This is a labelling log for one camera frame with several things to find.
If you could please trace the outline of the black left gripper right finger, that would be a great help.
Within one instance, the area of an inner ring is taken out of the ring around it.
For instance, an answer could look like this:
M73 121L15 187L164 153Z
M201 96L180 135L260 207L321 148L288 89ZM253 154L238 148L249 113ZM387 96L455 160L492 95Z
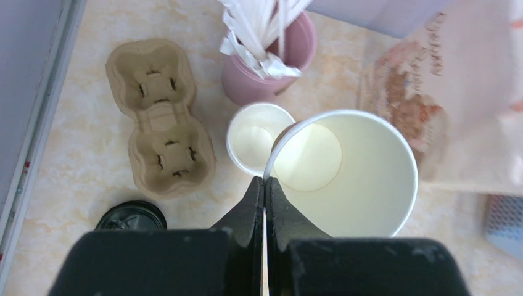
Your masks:
M422 238L333 238L265 181L271 295L469 295L454 257Z

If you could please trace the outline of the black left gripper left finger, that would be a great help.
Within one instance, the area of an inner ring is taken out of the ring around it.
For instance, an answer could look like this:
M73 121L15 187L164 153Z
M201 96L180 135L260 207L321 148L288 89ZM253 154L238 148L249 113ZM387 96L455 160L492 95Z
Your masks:
M261 295L263 180L208 229L95 230L69 251L50 295Z

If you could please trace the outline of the brown paper coffee cup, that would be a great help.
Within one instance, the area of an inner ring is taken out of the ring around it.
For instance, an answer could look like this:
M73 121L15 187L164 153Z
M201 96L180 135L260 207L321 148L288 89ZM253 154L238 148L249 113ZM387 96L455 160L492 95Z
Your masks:
M418 168L406 139L359 110L323 112L285 129L263 179L332 237L393 237L410 216Z

